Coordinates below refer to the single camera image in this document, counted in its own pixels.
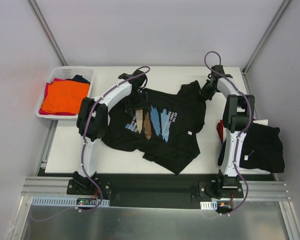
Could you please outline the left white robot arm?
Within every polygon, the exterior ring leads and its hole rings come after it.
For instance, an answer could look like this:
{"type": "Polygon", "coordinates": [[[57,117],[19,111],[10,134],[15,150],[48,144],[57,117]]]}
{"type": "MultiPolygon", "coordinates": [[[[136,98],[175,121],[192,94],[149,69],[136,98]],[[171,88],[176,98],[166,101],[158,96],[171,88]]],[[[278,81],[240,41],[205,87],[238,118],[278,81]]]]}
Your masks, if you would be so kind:
{"type": "Polygon", "coordinates": [[[137,130],[143,128],[143,110],[148,107],[148,96],[144,92],[150,67],[137,68],[132,74],[123,73],[104,93],[85,97],[80,105],[76,127],[81,137],[81,154],[77,170],[68,182],[68,195],[102,194],[95,180],[97,158],[93,156],[98,144],[110,124],[110,110],[124,100],[124,110],[136,116],[137,130]]]}

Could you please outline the black t shirt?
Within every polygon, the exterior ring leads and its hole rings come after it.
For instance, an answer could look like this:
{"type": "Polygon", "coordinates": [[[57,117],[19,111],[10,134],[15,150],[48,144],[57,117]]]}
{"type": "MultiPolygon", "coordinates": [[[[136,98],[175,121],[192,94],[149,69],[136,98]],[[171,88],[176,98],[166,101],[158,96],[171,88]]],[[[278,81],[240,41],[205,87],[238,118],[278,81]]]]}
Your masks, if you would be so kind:
{"type": "Polygon", "coordinates": [[[243,141],[239,167],[283,173],[285,161],[280,128],[252,123],[243,141]]]}
{"type": "Polygon", "coordinates": [[[142,130],[137,116],[126,109],[124,98],[109,112],[110,122],[101,139],[112,149],[144,153],[143,158],[178,175],[200,154],[196,134],[205,124],[206,102],[197,80],[183,84],[177,94],[144,89],[148,105],[142,130]]]}

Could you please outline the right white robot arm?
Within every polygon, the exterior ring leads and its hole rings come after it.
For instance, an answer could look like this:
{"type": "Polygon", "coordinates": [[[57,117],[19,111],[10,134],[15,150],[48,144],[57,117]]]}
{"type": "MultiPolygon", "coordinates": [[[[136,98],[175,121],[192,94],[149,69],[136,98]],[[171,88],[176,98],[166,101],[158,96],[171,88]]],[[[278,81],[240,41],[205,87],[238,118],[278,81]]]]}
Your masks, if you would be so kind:
{"type": "Polygon", "coordinates": [[[240,91],[221,64],[212,66],[210,71],[199,95],[204,100],[212,100],[215,93],[220,92],[226,98],[222,116],[226,141],[216,180],[204,187],[204,193],[211,198],[221,199],[242,187],[240,181],[243,177],[239,166],[243,143],[254,120],[255,97],[240,91]]]}

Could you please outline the white plastic laundry basket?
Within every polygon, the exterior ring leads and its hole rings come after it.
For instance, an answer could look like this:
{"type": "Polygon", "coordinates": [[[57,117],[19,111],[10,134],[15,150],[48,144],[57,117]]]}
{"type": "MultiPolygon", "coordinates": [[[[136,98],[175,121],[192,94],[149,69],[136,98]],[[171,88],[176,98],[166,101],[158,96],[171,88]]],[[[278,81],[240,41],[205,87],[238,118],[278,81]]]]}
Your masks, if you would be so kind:
{"type": "Polygon", "coordinates": [[[60,66],[49,74],[38,99],[35,115],[50,120],[78,118],[81,102],[89,97],[95,72],[86,66],[60,66]]]}

